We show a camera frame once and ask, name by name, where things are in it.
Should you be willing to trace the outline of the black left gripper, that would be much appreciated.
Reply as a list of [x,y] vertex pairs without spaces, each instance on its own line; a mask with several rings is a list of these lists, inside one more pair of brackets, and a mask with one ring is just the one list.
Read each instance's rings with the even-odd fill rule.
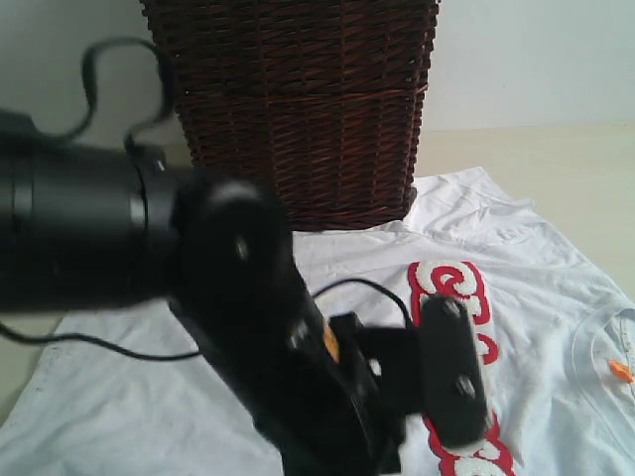
[[254,416],[257,431],[282,457],[286,475],[393,475],[401,471],[405,425],[381,403],[354,334],[355,313],[332,317],[336,342],[307,337],[286,351],[266,387],[273,395]]

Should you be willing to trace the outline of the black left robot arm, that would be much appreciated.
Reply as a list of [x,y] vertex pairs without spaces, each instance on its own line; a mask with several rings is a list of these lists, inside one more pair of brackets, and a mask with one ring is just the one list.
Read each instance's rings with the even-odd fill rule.
[[275,198],[172,168],[163,153],[48,135],[1,115],[1,308],[127,307],[165,298],[288,475],[399,471],[401,415],[360,351],[333,357]]

